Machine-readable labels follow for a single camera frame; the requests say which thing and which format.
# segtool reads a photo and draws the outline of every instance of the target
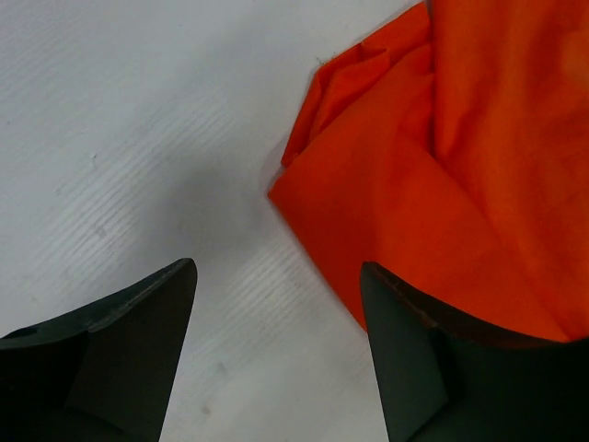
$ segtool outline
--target wrinkled fabric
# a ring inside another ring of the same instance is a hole
[[[322,66],[270,198],[364,326],[379,262],[482,320],[589,335],[589,2],[418,4]]]

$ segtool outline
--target textured white surface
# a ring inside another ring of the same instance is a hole
[[[162,440],[385,441],[364,333],[265,198],[309,76],[403,0],[0,0],[0,334],[188,256]]]

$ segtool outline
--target fabric fold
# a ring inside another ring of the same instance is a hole
[[[318,70],[270,198],[361,325],[379,262],[509,330],[589,334],[589,7],[564,3],[418,4]]]

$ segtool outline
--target white paper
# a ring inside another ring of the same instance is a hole
[[[406,3],[0,0],[0,333],[192,257],[163,441],[386,441],[366,336],[265,192],[311,73]]]

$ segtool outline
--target dark green plastic piece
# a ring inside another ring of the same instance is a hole
[[[507,331],[374,263],[361,285],[390,441],[589,439],[589,340]]]
[[[196,279],[181,260],[0,339],[0,441],[157,441]]]

